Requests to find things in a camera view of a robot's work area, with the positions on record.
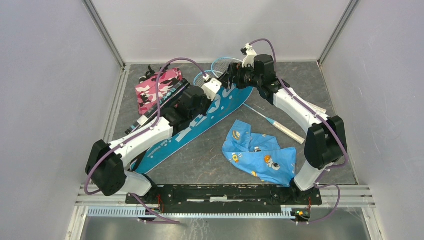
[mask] white wall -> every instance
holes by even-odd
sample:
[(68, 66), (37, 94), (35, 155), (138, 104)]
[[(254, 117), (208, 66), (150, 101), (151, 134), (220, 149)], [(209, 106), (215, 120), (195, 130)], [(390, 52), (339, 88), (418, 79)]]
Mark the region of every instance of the white wall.
[(64, 239), (119, 71), (82, 1), (1, 1), (0, 239)]
[(323, 65), (389, 240), (424, 233), (423, 12), (418, 0), (360, 1)]
[[(268, 38), (279, 61), (317, 60), (349, 0), (93, 0), (126, 62), (207, 62)], [(265, 43), (258, 53), (270, 53)]]

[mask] folded blue cloth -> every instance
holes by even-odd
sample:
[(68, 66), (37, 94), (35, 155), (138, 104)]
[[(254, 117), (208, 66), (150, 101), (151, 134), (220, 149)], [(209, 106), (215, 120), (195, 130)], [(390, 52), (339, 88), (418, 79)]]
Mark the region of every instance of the folded blue cloth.
[(295, 177), (296, 148), (281, 149), (276, 137), (251, 133), (251, 126), (236, 120), (222, 146), (224, 156), (236, 168), (263, 182), (289, 187)]

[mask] gray tabletop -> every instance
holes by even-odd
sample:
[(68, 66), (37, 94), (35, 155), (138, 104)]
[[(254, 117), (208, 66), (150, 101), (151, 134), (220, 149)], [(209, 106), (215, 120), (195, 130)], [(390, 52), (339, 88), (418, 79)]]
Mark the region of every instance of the gray tabletop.
[[(205, 70), (209, 70), (211, 66), (210, 63), (200, 65)], [(162, 65), (152, 64), (151, 66), (158, 71)], [(189, 82), (193, 82), (194, 77), (200, 72), (193, 64), (172, 64), (171, 67), (180, 68), (183, 77)], [(129, 70), (113, 135), (114, 140), (124, 137), (124, 131), (140, 117), (135, 86), (147, 70), (147, 64), (132, 65)], [(305, 101), (326, 109), (329, 116), (335, 115), (325, 81), (316, 62), (278, 62), (275, 71)], [(263, 100), (256, 89), (253, 90), (246, 104), (265, 116), (277, 120), (301, 137), (306, 137), (301, 127), (293, 119)], [(226, 119), (151, 170), (148, 176), (157, 184), (263, 184), (264, 182), (261, 182), (259, 178), (234, 167), (222, 153), (221, 149), (226, 136), (236, 120), (250, 124), (252, 133), (275, 136), (282, 148), (295, 147), (297, 151), (296, 172), (300, 171), (306, 160), (303, 153), (305, 144), (300, 145), (289, 136), (276, 130), (264, 118), (242, 105)], [(356, 184), (351, 165), (332, 169), (326, 173), (320, 184), (329, 183)]]

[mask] wire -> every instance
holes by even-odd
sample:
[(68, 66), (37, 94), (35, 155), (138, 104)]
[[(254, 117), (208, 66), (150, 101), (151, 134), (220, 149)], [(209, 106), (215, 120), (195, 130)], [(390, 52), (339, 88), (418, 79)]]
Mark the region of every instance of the wire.
[[(273, 56), (273, 59), (274, 59), (274, 61), (275, 62), (277, 62), (277, 58), (276, 58), (276, 52), (275, 52), (275, 50), (274, 50), (274, 46), (273, 46), (273, 44), (268, 40), (268, 39), (266, 39), (266, 38), (260, 38), (260, 39), (256, 39), (256, 40), (254, 40), (254, 41), (252, 41), (252, 42), (250, 42), (250, 45), (253, 45), (253, 44), (255, 44), (255, 43), (257, 43), (257, 42), (260, 42), (260, 41), (264, 41), (264, 42), (267, 42), (268, 44), (269, 44), (269, 46), (271, 47), (271, 51), (272, 51), (272, 56)], [(314, 115), (314, 117), (316, 117), (316, 118), (318, 118), (324, 125), (325, 125), (325, 127), (327, 127), (327, 129), (330, 131), (330, 133), (331, 133), (331, 135), (334, 137), (334, 139), (335, 139), (335, 141), (337, 142), (337, 144), (338, 144), (338, 147), (340, 148), (340, 150), (341, 150), (341, 152), (343, 153), (343, 156), (344, 156), (344, 162), (342, 163), (342, 164), (338, 164), (338, 165), (333, 165), (333, 166), (329, 166), (329, 167), (327, 167), (326, 169), (327, 170), (330, 170), (330, 169), (335, 169), (335, 168), (342, 168), (342, 167), (344, 167), (345, 165), (347, 165), (348, 164), (348, 162), (349, 162), (349, 155), (348, 155), (348, 153), (346, 152), (346, 149), (345, 149), (345, 147), (343, 146), (343, 144), (342, 144), (342, 141), (340, 141), (340, 138), (339, 138), (339, 136), (337, 136), (337, 134), (336, 134), (336, 132), (334, 132), (334, 130), (332, 129), (332, 127), (328, 124), (328, 122), (323, 118), (323, 117), (321, 117), (315, 110), (313, 110), (312, 108), (310, 108), (306, 103), (304, 103), (303, 101), (301, 101), (299, 98), (297, 98), (293, 93), (292, 93), (292, 91), (290, 91), (290, 89), (288, 89), (287, 88), (287, 86), (284, 84), (284, 82), (283, 82), (283, 80), (280, 78), (280, 77), (277, 77), (278, 78), (278, 80), (279, 80), (279, 82), (281, 83), (281, 85), (282, 85), (282, 87), (284, 88), (284, 90), (294, 99), (294, 100), (296, 100), (296, 102), (298, 102), (300, 105), (302, 105), (306, 110), (308, 110), (311, 114), (313, 114)], [(311, 223), (318, 223), (318, 222), (321, 222), (321, 221), (323, 221), (323, 220), (325, 220), (325, 219), (328, 219), (331, 215), (333, 215), (333, 213), (336, 211), (336, 209), (337, 209), (337, 207), (339, 206), (339, 202), (340, 202), (340, 197), (341, 197), (341, 192), (340, 192), (340, 187), (338, 186), (338, 185), (336, 185), (336, 184), (334, 184), (334, 183), (332, 183), (332, 184), (327, 184), (327, 185), (324, 185), (324, 186), (318, 186), (318, 184), (317, 183), (319, 183), (319, 180), (323, 177), (323, 175), (324, 175), (324, 173), (325, 173), (326, 171), (323, 171), (319, 176), (318, 176), (318, 178), (316, 179), (316, 181), (315, 181), (315, 183), (314, 183), (314, 185), (315, 185), (315, 187), (317, 188), (317, 189), (323, 189), (323, 188), (326, 188), (326, 187), (329, 187), (329, 186), (335, 186), (336, 188), (337, 188), (337, 190), (338, 190), (338, 196), (337, 196), (337, 201), (336, 201), (336, 203), (335, 203), (335, 205), (334, 205), (334, 208), (331, 210), (331, 212), (327, 215), (327, 216), (325, 216), (325, 217), (323, 217), (323, 218), (320, 218), (320, 219), (317, 219), (317, 220), (314, 220), (314, 221), (310, 221), (310, 222), (308, 222), (308, 223), (306, 223), (306, 224), (311, 224)]]
[[(117, 145), (117, 146), (115, 146), (114, 148), (112, 148), (110, 151), (108, 151), (105, 155), (103, 155), (99, 160), (98, 160), (98, 162), (96, 162), (96, 164), (91, 168), (91, 170), (90, 170), (90, 172), (88, 173), (88, 176), (87, 176), (87, 179), (85, 180), (85, 183), (84, 183), (84, 192), (85, 192), (85, 194), (87, 194), (87, 195), (94, 195), (94, 194), (97, 194), (97, 193), (99, 193), (101, 190), (100, 189), (97, 189), (97, 190), (95, 190), (95, 191), (92, 191), (92, 192), (89, 192), (89, 183), (90, 183), (90, 179), (92, 178), (92, 176), (93, 176), (93, 174), (94, 174), (94, 172), (96, 171), (96, 169), (100, 166), (100, 164), (102, 164), (103, 163), (103, 161), (107, 158), (107, 157), (109, 157), (113, 152), (115, 152), (116, 150), (118, 150), (119, 148), (123, 148), (127, 143), (129, 143), (129, 142), (131, 142), (132, 140), (134, 140), (134, 139), (136, 139), (136, 138), (138, 138), (138, 137), (140, 137), (141, 135), (143, 135), (143, 134), (145, 134), (145, 133), (147, 133), (148, 131), (151, 131), (151, 129), (153, 129), (157, 124), (158, 124), (158, 122), (159, 122), (159, 120), (160, 120), (160, 118), (161, 118), (161, 103), (160, 103), (160, 101), (159, 101), (159, 81), (160, 81), (160, 78), (161, 78), (161, 75), (162, 75), (162, 72), (164, 71), (164, 69), (166, 68), (166, 67), (168, 67), (168, 65), (169, 64), (171, 64), (171, 63), (173, 63), (173, 62), (175, 62), (175, 61), (188, 61), (188, 62), (190, 62), (190, 63), (192, 63), (192, 64), (194, 64), (194, 65), (196, 65), (196, 67), (198, 67), (199, 69), (200, 69), (200, 71), (203, 73), (203, 75), (206, 77), (206, 76), (208, 76), (207, 74), (206, 74), (206, 72), (205, 72), (205, 70), (203, 70), (203, 68), (197, 63), (197, 62), (195, 62), (195, 61), (193, 61), (193, 60), (191, 60), (191, 59), (189, 59), (189, 58), (186, 58), (186, 57), (177, 57), (177, 58), (174, 58), (174, 59), (172, 59), (172, 60), (170, 60), (170, 61), (168, 61), (167, 63), (165, 63), (161, 68), (160, 68), (160, 70), (159, 70), (159, 72), (158, 72), (158, 74), (157, 74), (157, 77), (156, 77), (156, 104), (157, 104), (157, 117), (156, 117), (156, 119), (154, 120), (154, 122), (153, 122), (153, 124), (151, 125), (151, 127), (147, 127), (146, 129), (144, 129), (144, 130), (142, 130), (141, 132), (138, 132), (137, 134), (135, 134), (135, 135), (133, 135), (133, 136), (131, 136), (131, 137), (129, 137), (129, 138), (127, 138), (126, 140), (124, 140), (121, 144), (119, 144), (119, 145)], [(144, 203), (143, 203), (143, 201), (137, 196), (137, 195), (135, 195), (135, 194), (133, 194), (133, 193), (130, 193), (135, 199), (137, 199), (137, 201), (139, 201), (140, 203), (141, 203), (141, 205), (143, 205), (143, 207), (145, 207), (150, 213), (152, 213), (153, 215), (155, 215), (155, 216), (157, 216), (158, 218), (160, 218), (160, 219), (162, 219), (162, 220), (165, 220), (164, 222), (151, 222), (151, 223), (156, 223), (156, 224), (165, 224), (165, 223), (173, 223), (173, 224), (176, 224), (176, 223), (179, 223), (179, 222), (177, 222), (177, 221), (172, 221), (172, 220), (170, 220), (170, 219), (167, 219), (167, 218), (164, 218), (164, 217), (162, 217), (162, 216), (159, 216), (157, 213), (155, 213), (153, 210), (151, 210), (151, 209), (149, 209)]]

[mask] camouflage pattern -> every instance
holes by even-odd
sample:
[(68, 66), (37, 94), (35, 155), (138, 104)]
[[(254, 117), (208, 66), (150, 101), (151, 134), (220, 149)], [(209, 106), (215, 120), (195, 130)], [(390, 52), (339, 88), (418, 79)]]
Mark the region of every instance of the camouflage pattern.
[[(138, 113), (143, 115), (156, 104), (156, 78), (158, 74), (141, 77), (140, 84), (135, 86), (137, 94)], [(179, 81), (183, 80), (183, 74), (179, 68), (172, 68), (162, 73), (159, 79), (159, 99), (168, 93)]]

